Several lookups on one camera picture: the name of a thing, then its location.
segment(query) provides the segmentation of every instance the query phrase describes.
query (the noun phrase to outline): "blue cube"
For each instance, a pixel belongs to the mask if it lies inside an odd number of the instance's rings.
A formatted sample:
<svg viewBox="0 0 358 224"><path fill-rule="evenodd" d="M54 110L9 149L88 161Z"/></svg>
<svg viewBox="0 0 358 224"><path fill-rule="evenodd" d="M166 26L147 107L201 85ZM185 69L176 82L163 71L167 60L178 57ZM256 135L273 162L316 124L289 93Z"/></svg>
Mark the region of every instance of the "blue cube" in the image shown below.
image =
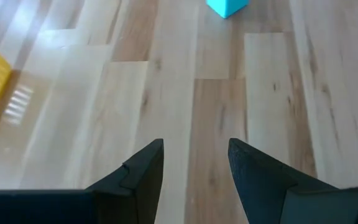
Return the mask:
<svg viewBox="0 0 358 224"><path fill-rule="evenodd" d="M248 5L249 0L206 0L206 3L221 17L227 18Z"/></svg>

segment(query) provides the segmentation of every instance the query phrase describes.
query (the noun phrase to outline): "cyan block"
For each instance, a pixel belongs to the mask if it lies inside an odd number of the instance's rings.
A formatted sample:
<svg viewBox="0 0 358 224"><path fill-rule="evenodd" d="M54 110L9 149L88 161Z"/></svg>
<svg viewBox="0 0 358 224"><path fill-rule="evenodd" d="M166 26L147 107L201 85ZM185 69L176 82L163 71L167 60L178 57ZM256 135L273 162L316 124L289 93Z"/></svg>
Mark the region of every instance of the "cyan block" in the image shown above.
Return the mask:
<svg viewBox="0 0 358 224"><path fill-rule="evenodd" d="M227 18L248 5L249 0L206 0L206 3L221 17Z"/></svg>

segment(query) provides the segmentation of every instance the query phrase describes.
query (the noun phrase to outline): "wooden floor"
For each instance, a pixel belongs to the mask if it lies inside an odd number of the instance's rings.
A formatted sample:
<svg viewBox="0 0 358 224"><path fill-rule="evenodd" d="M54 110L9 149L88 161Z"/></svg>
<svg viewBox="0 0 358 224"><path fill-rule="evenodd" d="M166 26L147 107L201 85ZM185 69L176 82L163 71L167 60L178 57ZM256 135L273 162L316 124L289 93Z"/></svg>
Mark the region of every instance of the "wooden floor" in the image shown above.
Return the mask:
<svg viewBox="0 0 358 224"><path fill-rule="evenodd" d="M0 0L0 189L87 187L165 140L156 223L244 223L231 137L358 185L358 1Z"/></svg>

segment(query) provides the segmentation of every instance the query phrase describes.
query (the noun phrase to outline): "floor plank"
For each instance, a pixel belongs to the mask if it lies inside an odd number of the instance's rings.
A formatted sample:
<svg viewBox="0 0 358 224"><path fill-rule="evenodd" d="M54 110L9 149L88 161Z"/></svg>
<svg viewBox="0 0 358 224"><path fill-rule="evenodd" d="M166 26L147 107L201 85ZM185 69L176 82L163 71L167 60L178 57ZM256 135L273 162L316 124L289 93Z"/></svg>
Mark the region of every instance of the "floor plank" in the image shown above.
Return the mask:
<svg viewBox="0 0 358 224"><path fill-rule="evenodd" d="M111 29L116 25L116 17L121 6L121 1L104 0L96 10L93 18L91 35L88 45L108 44L111 36Z"/></svg>
<svg viewBox="0 0 358 224"><path fill-rule="evenodd" d="M243 80L196 80L186 223L246 223L231 176L230 138L245 139Z"/></svg>
<svg viewBox="0 0 358 224"><path fill-rule="evenodd" d="M113 61L144 61L149 59L159 0L129 1L127 16L120 30Z"/></svg>
<svg viewBox="0 0 358 224"><path fill-rule="evenodd" d="M33 54L42 65L16 71L0 98L0 189L17 189L25 163L25 149L46 102L53 79L59 73L64 51Z"/></svg>
<svg viewBox="0 0 358 224"><path fill-rule="evenodd" d="M83 151L77 143L82 139L81 128L89 120L107 58L106 46L72 46L68 49L68 57L40 112L26 149L22 188L74 187L74 180L67 180L65 172L69 158L74 159L76 153Z"/></svg>
<svg viewBox="0 0 358 224"><path fill-rule="evenodd" d="M248 143L314 174L313 154L304 151L310 149L310 142L297 144L301 130L296 125L299 121L295 119L294 74L288 66L285 35L246 34L245 46ZM300 166L299 161L309 161L309 167Z"/></svg>
<svg viewBox="0 0 358 224"><path fill-rule="evenodd" d="M291 9L318 177L356 186L358 4L291 1Z"/></svg>
<svg viewBox="0 0 358 224"><path fill-rule="evenodd" d="M156 223L184 223L195 72L196 2L160 0L135 148L164 138Z"/></svg>
<svg viewBox="0 0 358 224"><path fill-rule="evenodd" d="M69 175L76 187L87 187L121 166L133 155L147 62L111 62L104 66L89 125L86 146Z"/></svg>
<svg viewBox="0 0 358 224"><path fill-rule="evenodd" d="M232 19L221 19L204 1L200 1L196 78L227 79L231 75Z"/></svg>
<svg viewBox="0 0 358 224"><path fill-rule="evenodd" d="M37 16L38 8L39 1L22 0L17 7L17 12L14 14L14 17L10 18L9 22L5 21L8 23L8 26L4 33L0 34L0 54L11 65L14 65L19 57L32 21Z"/></svg>
<svg viewBox="0 0 358 224"><path fill-rule="evenodd" d="M85 0L53 1L45 30L74 29L84 7Z"/></svg>

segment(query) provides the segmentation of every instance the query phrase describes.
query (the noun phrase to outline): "wood grain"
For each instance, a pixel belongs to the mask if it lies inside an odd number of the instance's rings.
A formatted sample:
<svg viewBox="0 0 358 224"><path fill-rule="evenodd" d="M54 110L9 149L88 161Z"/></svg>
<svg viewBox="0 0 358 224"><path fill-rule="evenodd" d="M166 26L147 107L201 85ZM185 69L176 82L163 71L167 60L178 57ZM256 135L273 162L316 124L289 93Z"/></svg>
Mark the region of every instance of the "wood grain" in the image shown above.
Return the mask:
<svg viewBox="0 0 358 224"><path fill-rule="evenodd" d="M147 64L111 62L104 66L84 129L83 157L73 160L71 168L78 176L76 187L95 183L133 155Z"/></svg>
<svg viewBox="0 0 358 224"><path fill-rule="evenodd" d="M149 58L158 0L131 0L127 17L114 49L113 61L144 61Z"/></svg>
<svg viewBox="0 0 358 224"><path fill-rule="evenodd" d="M318 176L356 186L358 4L291 1L291 10Z"/></svg>
<svg viewBox="0 0 358 224"><path fill-rule="evenodd" d="M92 110L108 48L72 46L68 51L72 56L63 62L26 149L23 188L74 187L62 171L67 169L69 158L81 152L77 145L82 139L80 130L86 128L83 125ZM75 113L68 108L76 108Z"/></svg>
<svg viewBox="0 0 358 224"><path fill-rule="evenodd" d="M164 138L156 223L241 222L234 136L358 185L358 1L0 0L0 54L0 189L86 187Z"/></svg>
<svg viewBox="0 0 358 224"><path fill-rule="evenodd" d="M297 125L301 121L295 119L299 102L294 101L295 74L288 66L285 35L246 34L245 46L248 143L314 174L313 154L307 151L310 142L297 143L302 140L297 128L307 127Z"/></svg>
<svg viewBox="0 0 358 224"><path fill-rule="evenodd" d="M245 139L245 97L243 80L195 82L186 223L246 223L227 159L229 139Z"/></svg>

